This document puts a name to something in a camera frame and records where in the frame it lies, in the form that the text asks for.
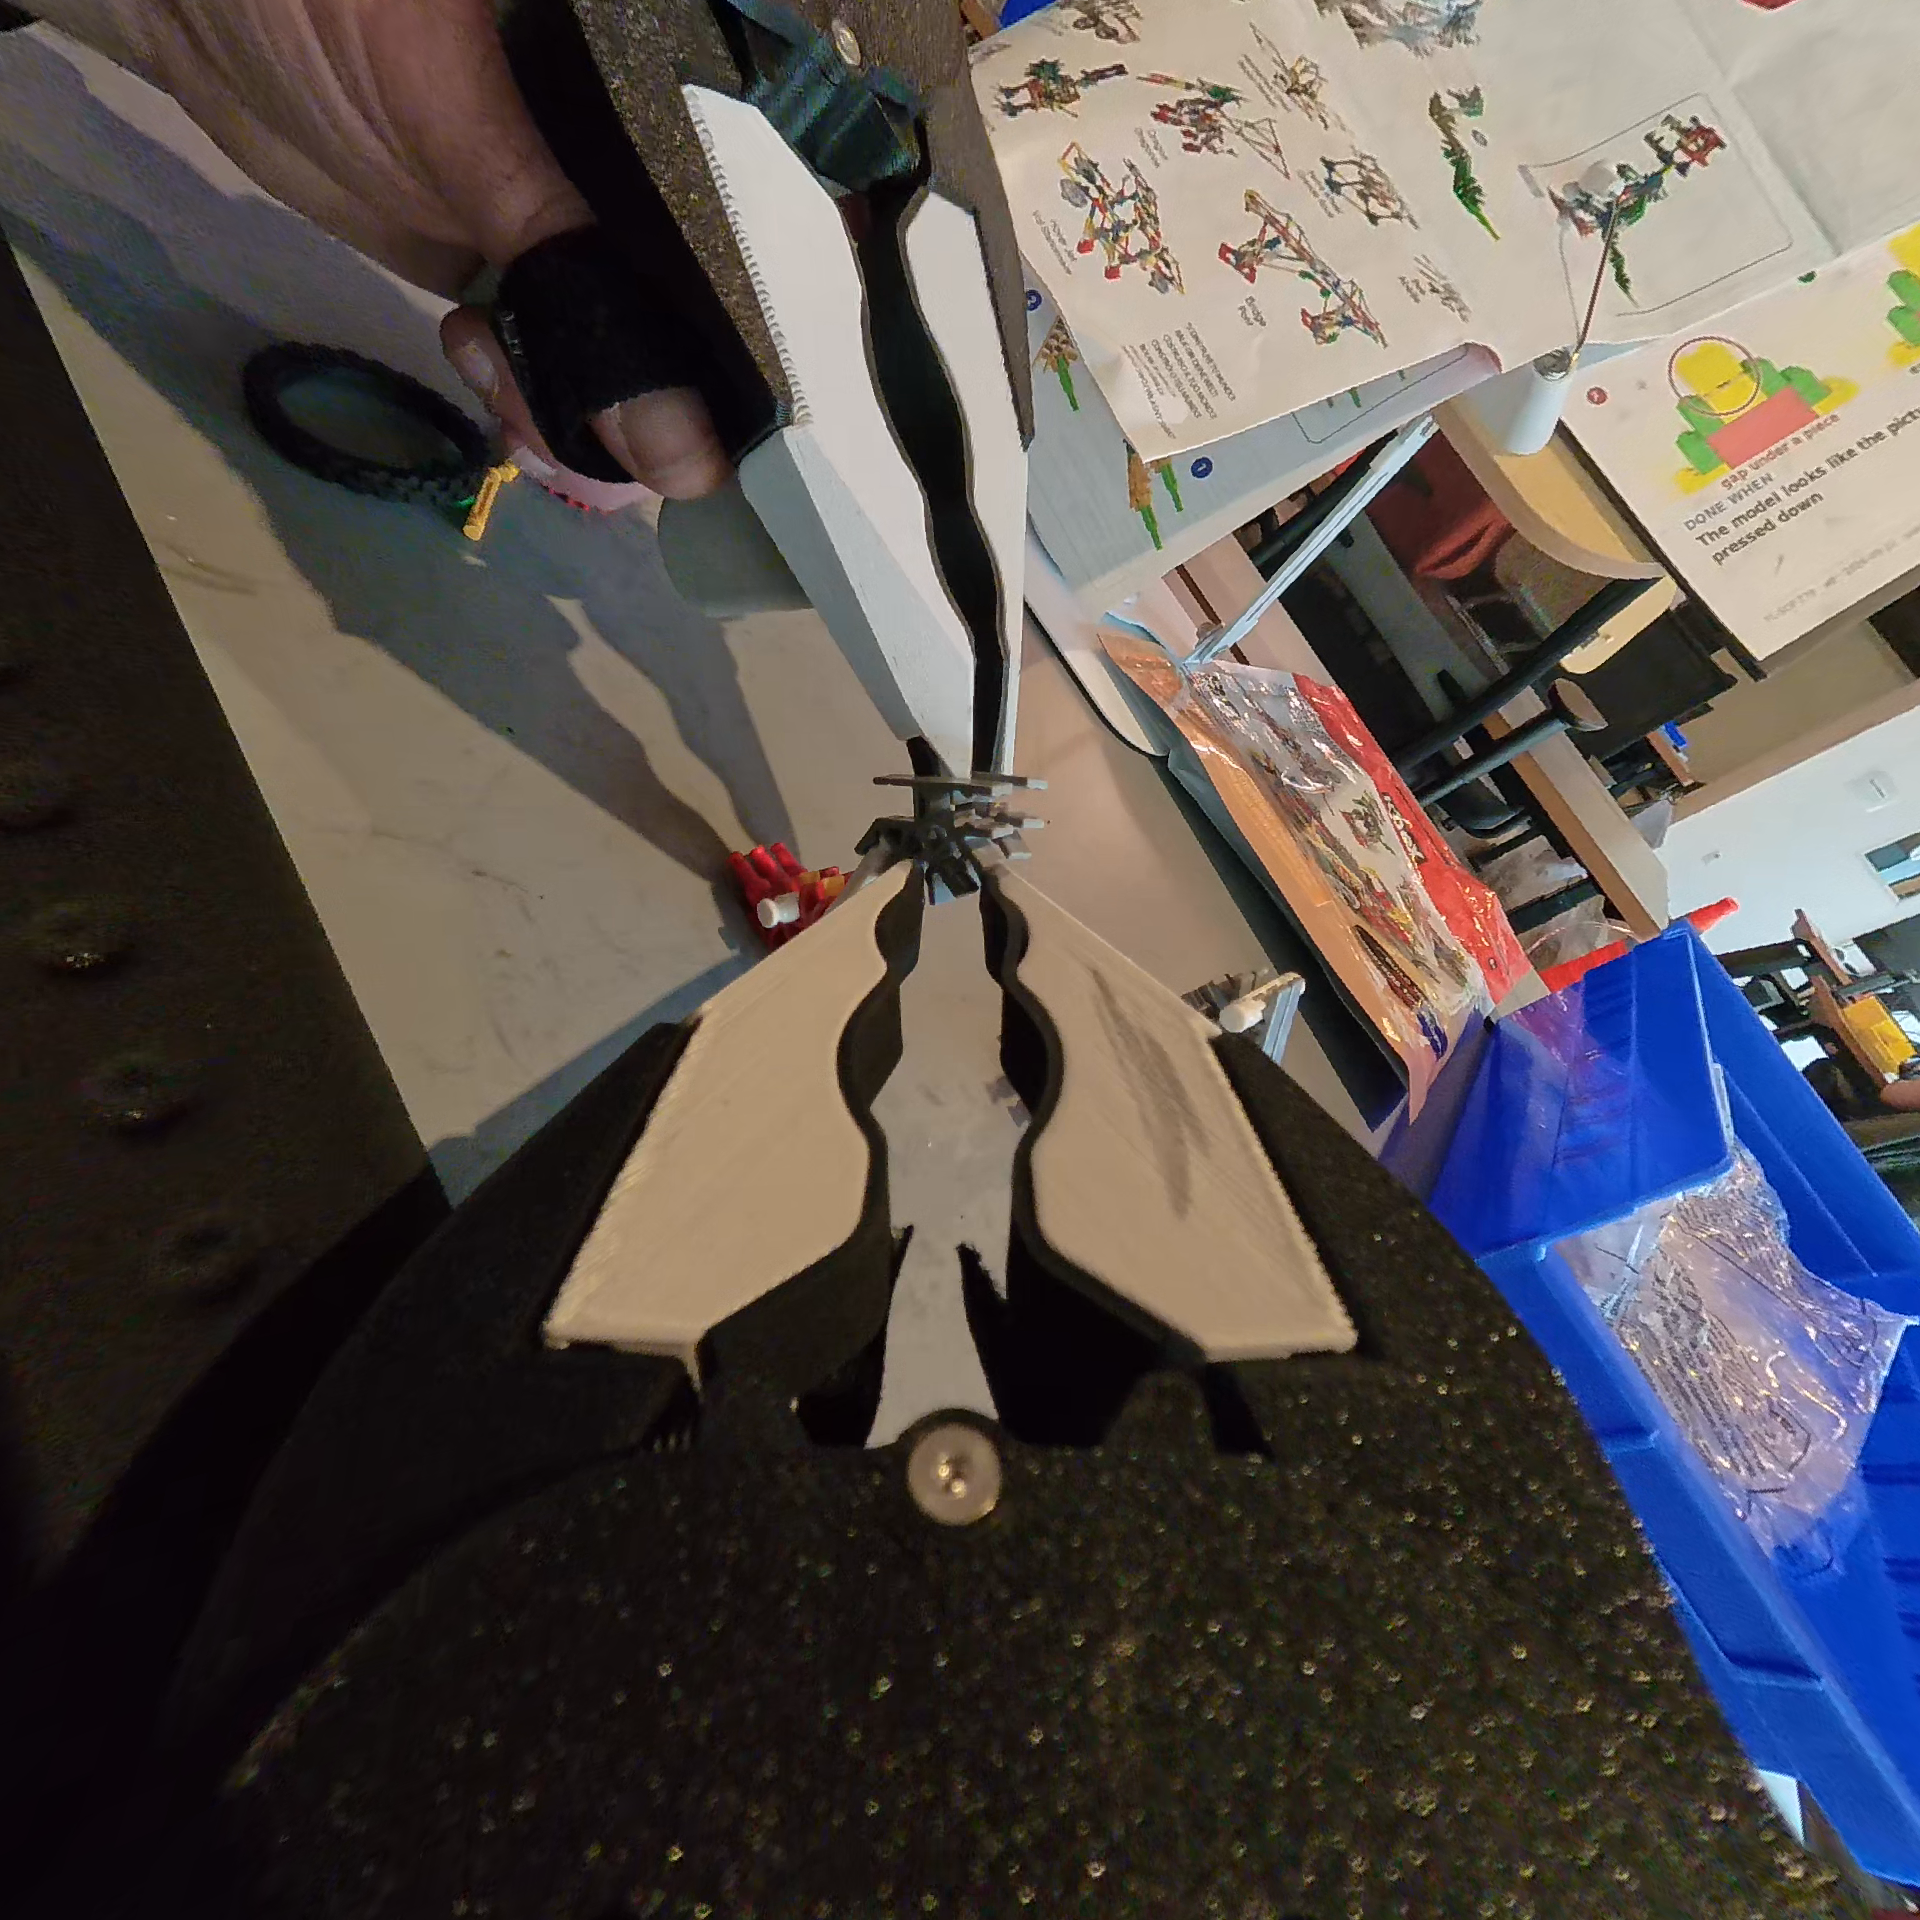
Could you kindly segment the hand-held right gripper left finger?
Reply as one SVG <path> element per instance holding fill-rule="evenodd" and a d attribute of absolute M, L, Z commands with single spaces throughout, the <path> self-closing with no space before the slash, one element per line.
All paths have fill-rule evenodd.
<path fill-rule="evenodd" d="M 899 1062 L 899 980 L 918 953 L 912 868 L 851 885 L 792 945 L 710 997 L 619 1162 L 544 1343 L 675 1359 L 691 1376 L 779 1286 L 857 1263 L 890 1277 L 876 1090 Z"/>

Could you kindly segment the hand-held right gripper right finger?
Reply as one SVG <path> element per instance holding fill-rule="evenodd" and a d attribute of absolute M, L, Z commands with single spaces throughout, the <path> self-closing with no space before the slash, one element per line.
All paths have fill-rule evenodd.
<path fill-rule="evenodd" d="M 984 880 L 1029 1124 L 1035 1258 L 1186 1359 L 1352 1353 L 1356 1325 L 1221 1062 L 1221 1032 L 1014 871 Z"/>

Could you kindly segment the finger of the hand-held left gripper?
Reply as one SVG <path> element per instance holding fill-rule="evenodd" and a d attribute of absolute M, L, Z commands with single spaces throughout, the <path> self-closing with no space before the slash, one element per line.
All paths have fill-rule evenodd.
<path fill-rule="evenodd" d="M 972 642 L 972 769 L 1018 766 L 1025 650 L 1026 447 L 976 215 L 925 189 L 902 272 L 940 386 L 921 477 L 932 544 Z"/>
<path fill-rule="evenodd" d="M 744 496 L 888 726 L 972 737 L 974 645 L 880 407 L 843 216 L 754 104 L 702 84 L 682 97 L 788 390 L 788 420 L 739 468 Z"/>

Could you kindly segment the grey-topped red yellow toy assembly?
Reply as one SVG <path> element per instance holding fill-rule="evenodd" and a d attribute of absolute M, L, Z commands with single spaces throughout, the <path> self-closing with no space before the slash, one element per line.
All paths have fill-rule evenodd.
<path fill-rule="evenodd" d="M 1185 1002 L 1221 1032 L 1238 1036 L 1276 1065 L 1285 1060 L 1306 997 L 1300 972 L 1273 966 L 1217 975 L 1185 993 Z"/>

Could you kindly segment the small red yellow toy assembly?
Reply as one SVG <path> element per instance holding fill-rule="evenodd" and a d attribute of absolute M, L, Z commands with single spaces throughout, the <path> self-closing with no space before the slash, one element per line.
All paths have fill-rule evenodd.
<path fill-rule="evenodd" d="M 782 840 L 726 853 L 726 872 L 766 951 L 792 944 L 848 888 L 842 868 L 806 868 Z"/>

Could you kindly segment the orange toy parts bag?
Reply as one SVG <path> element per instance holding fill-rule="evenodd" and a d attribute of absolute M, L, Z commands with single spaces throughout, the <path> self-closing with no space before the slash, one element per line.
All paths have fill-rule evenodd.
<path fill-rule="evenodd" d="M 1109 662 L 1170 725 L 1173 744 L 1378 1032 L 1417 1118 L 1460 1045 L 1531 961 L 1480 880 L 1334 685 L 1218 657 L 1195 669 L 1105 622 Z"/>

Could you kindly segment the printed instruction booklet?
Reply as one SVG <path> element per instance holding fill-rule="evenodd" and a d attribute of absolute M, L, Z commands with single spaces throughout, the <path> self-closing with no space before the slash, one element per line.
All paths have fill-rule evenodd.
<path fill-rule="evenodd" d="M 1486 377 L 1916 221 L 1916 5 L 1006 5 L 1029 521 L 1089 609 Z"/>

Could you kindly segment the blue plastic bin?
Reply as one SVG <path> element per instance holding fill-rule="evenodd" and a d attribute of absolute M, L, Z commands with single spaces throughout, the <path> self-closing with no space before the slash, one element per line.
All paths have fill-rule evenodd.
<path fill-rule="evenodd" d="M 1890 1362 L 1824 1567 L 1765 1552 L 1558 1242 L 1721 1177 L 1750 1149 L 1812 1272 L 1916 1317 L 1916 1224 L 1685 925 L 1490 1023 L 1444 1073 L 1452 1135 L 1386 1160 L 1558 1369 L 1668 1580 L 1747 1754 L 1794 1777 L 1884 1880 L 1918 1868 L 1916 1328 Z"/>

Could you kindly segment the black rubber toy tyre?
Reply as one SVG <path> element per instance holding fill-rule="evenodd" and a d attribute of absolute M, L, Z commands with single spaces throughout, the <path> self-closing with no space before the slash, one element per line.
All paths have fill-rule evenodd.
<path fill-rule="evenodd" d="M 345 348 L 261 348 L 242 366 L 242 402 L 283 461 L 357 496 L 452 511 L 491 466 L 491 438 L 461 407 Z"/>

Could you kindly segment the clear plastic bag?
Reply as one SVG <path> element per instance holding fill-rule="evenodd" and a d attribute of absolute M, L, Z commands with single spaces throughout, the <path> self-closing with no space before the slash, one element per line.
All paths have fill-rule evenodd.
<path fill-rule="evenodd" d="M 1914 1318 L 1801 1261 L 1742 1143 L 1716 1180 L 1555 1249 L 1756 1542 L 1794 1572 L 1834 1570 L 1866 1517 L 1856 1472 Z"/>

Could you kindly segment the white cylindrical holder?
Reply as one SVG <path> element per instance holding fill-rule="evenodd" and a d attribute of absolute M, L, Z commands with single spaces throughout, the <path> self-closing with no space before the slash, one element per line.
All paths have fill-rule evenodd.
<path fill-rule="evenodd" d="M 1566 348 L 1541 354 L 1517 374 L 1504 425 L 1494 431 L 1498 446 L 1510 457 L 1529 457 L 1553 440 L 1566 410 L 1577 352 Z"/>

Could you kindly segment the black dimpled plastic panel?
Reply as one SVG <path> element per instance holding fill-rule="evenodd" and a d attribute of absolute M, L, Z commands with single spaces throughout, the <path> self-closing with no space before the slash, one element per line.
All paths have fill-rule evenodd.
<path fill-rule="evenodd" d="M 4 254 L 4 1564 L 277 1424 L 444 1202 Z"/>

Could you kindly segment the white printed sign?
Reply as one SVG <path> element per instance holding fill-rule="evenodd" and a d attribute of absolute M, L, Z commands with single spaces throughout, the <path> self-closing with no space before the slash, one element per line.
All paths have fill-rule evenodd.
<path fill-rule="evenodd" d="M 1582 377 L 1572 440 L 1770 657 L 1918 560 L 1918 225 Z"/>

